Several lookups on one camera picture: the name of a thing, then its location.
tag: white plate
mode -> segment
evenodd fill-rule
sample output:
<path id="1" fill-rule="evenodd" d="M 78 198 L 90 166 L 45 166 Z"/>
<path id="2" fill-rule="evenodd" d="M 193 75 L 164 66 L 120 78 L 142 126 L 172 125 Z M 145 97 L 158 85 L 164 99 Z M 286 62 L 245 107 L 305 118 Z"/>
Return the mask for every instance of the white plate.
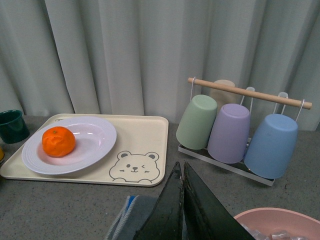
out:
<path id="1" fill-rule="evenodd" d="M 65 127 L 75 136 L 74 150 L 63 157 L 50 157 L 42 148 L 42 135 L 53 127 Z M 106 119 L 94 116 L 72 117 L 52 123 L 28 139 L 22 161 L 30 170 L 60 175 L 84 169 L 102 159 L 115 145 L 117 131 Z"/>

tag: plastic cup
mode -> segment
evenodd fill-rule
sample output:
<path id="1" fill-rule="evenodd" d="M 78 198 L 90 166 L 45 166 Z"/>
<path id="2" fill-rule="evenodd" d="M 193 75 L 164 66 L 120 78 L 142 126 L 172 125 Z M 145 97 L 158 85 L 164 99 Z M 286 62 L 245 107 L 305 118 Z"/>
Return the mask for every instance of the plastic cup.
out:
<path id="1" fill-rule="evenodd" d="M 200 150 L 207 146 L 217 115 L 217 102 L 207 95 L 196 95 L 186 107 L 176 131 L 184 147 Z"/>
<path id="2" fill-rule="evenodd" d="M 239 104 L 229 103 L 220 109 L 208 142 L 208 153 L 215 160 L 234 164 L 245 154 L 250 130 L 250 112 Z"/>
<path id="3" fill-rule="evenodd" d="M 0 113 L 0 137 L 6 144 L 18 143 L 29 136 L 29 130 L 19 110 Z"/>
<path id="4" fill-rule="evenodd" d="M 225 79 L 221 79 L 221 80 L 217 80 L 214 83 L 216 84 L 222 84 L 222 85 L 226 85 L 229 87 L 235 87 L 235 83 L 233 81 L 230 80 L 225 80 Z M 227 91 L 222 91 L 222 90 L 218 90 L 218 89 L 214 89 L 212 88 L 210 90 L 210 97 L 212 97 L 217 104 L 217 114 L 220 112 L 220 109 L 222 108 L 223 105 L 226 104 L 235 104 L 238 100 L 238 95 L 232 92 L 227 92 Z"/>
<path id="5" fill-rule="evenodd" d="M 290 117 L 270 114 L 255 131 L 244 157 L 244 164 L 266 179 L 282 177 L 294 152 L 298 125 Z"/>

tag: gray cloth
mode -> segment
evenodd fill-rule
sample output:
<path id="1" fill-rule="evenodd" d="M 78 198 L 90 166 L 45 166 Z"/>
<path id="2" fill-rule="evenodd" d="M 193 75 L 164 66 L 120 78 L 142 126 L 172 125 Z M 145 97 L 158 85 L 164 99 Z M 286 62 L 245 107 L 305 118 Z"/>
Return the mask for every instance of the gray cloth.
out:
<path id="1" fill-rule="evenodd" d="M 155 197 L 128 196 L 105 240 L 132 240 L 152 213 L 156 202 Z M 182 239 L 188 240 L 186 221 L 182 225 Z"/>

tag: cream tray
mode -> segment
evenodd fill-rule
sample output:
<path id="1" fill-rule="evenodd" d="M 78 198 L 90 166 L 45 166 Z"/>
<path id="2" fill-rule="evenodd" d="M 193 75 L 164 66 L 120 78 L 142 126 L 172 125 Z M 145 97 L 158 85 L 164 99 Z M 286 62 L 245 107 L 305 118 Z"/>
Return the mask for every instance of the cream tray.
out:
<path id="1" fill-rule="evenodd" d="M 40 128 L 57 121 L 93 116 L 108 120 L 116 129 L 117 138 L 111 151 L 101 160 L 82 170 L 61 175 L 46 175 L 28 169 L 22 160 L 22 145 L 1 167 L 0 175 L 6 179 L 73 182 L 151 187 L 159 184 L 166 169 L 169 123 L 159 116 L 129 116 L 102 114 L 58 114 L 49 118 Z M 122 166 L 148 168 L 139 174 L 121 171 Z"/>

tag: pink basin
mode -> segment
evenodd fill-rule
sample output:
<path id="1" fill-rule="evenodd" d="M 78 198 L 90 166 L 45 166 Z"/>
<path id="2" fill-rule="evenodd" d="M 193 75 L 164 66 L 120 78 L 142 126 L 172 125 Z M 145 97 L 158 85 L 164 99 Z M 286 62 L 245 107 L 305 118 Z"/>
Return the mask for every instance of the pink basin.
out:
<path id="1" fill-rule="evenodd" d="M 249 229 L 257 229 L 269 238 L 274 232 L 286 230 L 291 237 L 320 239 L 320 221 L 291 210 L 273 207 L 255 208 L 244 211 L 234 218 Z"/>

